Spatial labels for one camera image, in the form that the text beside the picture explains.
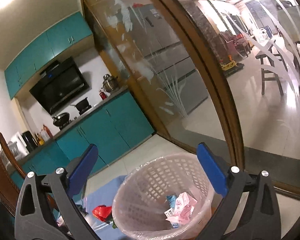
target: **kitchen counter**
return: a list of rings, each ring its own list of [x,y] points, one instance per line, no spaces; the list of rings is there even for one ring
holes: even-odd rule
[[[106,99],[102,100],[99,104],[97,104],[94,107],[90,108],[84,114],[80,115],[77,119],[73,120],[70,124],[68,124],[60,132],[58,132],[57,134],[55,134],[55,136],[53,137],[53,139],[54,140],[58,139],[60,136],[62,136],[64,133],[66,133],[69,129],[71,129],[71,127],[75,126],[77,123],[79,123],[80,121],[82,121],[88,115],[92,114],[98,108],[100,108],[101,106],[103,106],[104,104],[106,104],[107,102],[109,102],[111,99],[115,98],[116,96],[120,95],[121,93],[125,92],[127,89],[128,89],[127,86],[123,86],[119,90],[113,92]]]
[[[48,140],[44,145],[41,145],[34,149],[32,152],[30,152],[27,156],[20,159],[18,161],[19,165],[22,166],[25,164],[29,159],[34,157],[37,153],[42,151],[43,148],[53,143],[55,140],[57,140],[59,137],[61,137],[63,134],[65,134],[68,130],[70,130],[73,126],[75,126],[77,123],[81,122],[83,119],[85,119],[87,116],[92,114],[94,111],[98,110],[101,106],[106,104],[107,102],[114,99],[116,96],[126,92],[128,90],[127,86],[121,87],[119,90],[113,92],[111,95],[109,95],[106,99],[102,100],[99,104],[95,105],[94,107],[90,108],[88,111],[86,111],[84,114],[80,115],[77,119],[73,120],[69,125],[67,125],[64,129],[62,129],[60,132],[55,134],[52,139]],[[8,174],[12,174],[15,169],[10,165],[7,169]]]

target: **teal cabinet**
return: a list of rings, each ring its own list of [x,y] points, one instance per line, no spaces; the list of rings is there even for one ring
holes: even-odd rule
[[[19,173],[17,173],[15,171],[14,173],[12,173],[12,175],[10,176],[10,178],[12,179],[12,181],[14,182],[14,184],[16,184],[19,189],[21,189],[24,180],[19,175]]]
[[[29,78],[35,73],[35,67],[33,63],[33,55],[31,45],[26,47],[16,58],[16,66],[20,78],[20,85],[28,81]]]
[[[46,34],[54,56],[59,55],[71,46],[70,36],[64,21],[52,26],[46,31]]]
[[[15,60],[4,71],[4,75],[6,78],[10,99],[12,99],[21,87]]]
[[[30,43],[35,70],[38,71],[54,58],[47,33],[42,33]]]
[[[130,148],[135,147],[154,130],[130,93],[124,93],[106,106],[110,121]]]
[[[90,35],[92,32],[88,24],[81,13],[77,12],[38,36],[5,71],[10,98],[55,56]]]
[[[63,22],[65,23],[65,28],[69,34],[72,44],[75,44],[92,34],[92,31],[80,12],[69,16]]]
[[[59,148],[56,142],[51,142],[44,147],[40,152],[34,155],[26,163],[22,165],[25,173],[34,171],[37,175],[50,174],[58,167],[66,167],[70,160],[66,157],[63,151]],[[11,176],[14,183],[21,188],[23,178],[14,172]]]
[[[68,131],[61,138],[58,138],[57,144],[69,160],[72,160],[75,157],[83,154],[90,145],[90,143],[83,136],[83,133],[78,125]]]
[[[104,108],[86,118],[80,127],[89,143],[98,147],[99,156],[106,164],[111,163],[130,148],[122,139]]]

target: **red armchair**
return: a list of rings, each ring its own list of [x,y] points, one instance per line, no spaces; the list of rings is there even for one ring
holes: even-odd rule
[[[245,54],[248,57],[248,53],[251,53],[251,47],[250,44],[246,41],[244,37],[242,37],[242,34],[239,35],[232,35],[229,31],[220,32],[220,35],[223,37],[223,39],[227,43],[227,47],[234,46],[235,49],[243,54]]]

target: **bottle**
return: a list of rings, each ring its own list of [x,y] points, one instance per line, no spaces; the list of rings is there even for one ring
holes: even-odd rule
[[[99,95],[102,98],[102,100],[107,98],[107,95],[101,89],[99,90]]]
[[[39,138],[36,133],[34,133],[34,140],[37,143],[37,145],[39,145]]]
[[[44,140],[44,142],[50,140],[50,136],[48,135],[47,131],[41,130],[40,135],[41,135],[42,139]]]
[[[53,135],[52,135],[50,129],[49,129],[47,126],[45,126],[44,124],[43,124],[43,130],[45,130],[45,131],[47,132],[47,134],[49,135],[50,138],[53,137]]]
[[[42,139],[42,137],[39,133],[37,133],[37,137],[38,137],[38,144],[39,145],[44,145],[44,140]]]

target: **screw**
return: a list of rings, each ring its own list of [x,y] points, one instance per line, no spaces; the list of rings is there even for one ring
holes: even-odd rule
[[[238,173],[238,172],[240,171],[240,169],[239,169],[237,166],[232,166],[232,167],[231,167],[231,171],[232,171],[233,173]]]
[[[261,171],[261,175],[264,176],[264,177],[268,177],[269,172],[268,171]]]
[[[63,173],[64,171],[65,171],[64,168],[57,168],[57,169],[56,169],[56,174],[61,174],[61,173]]]
[[[34,176],[34,172],[33,172],[33,171],[29,172],[29,173],[27,174],[27,176],[28,176],[28,178],[32,178],[32,177]]]

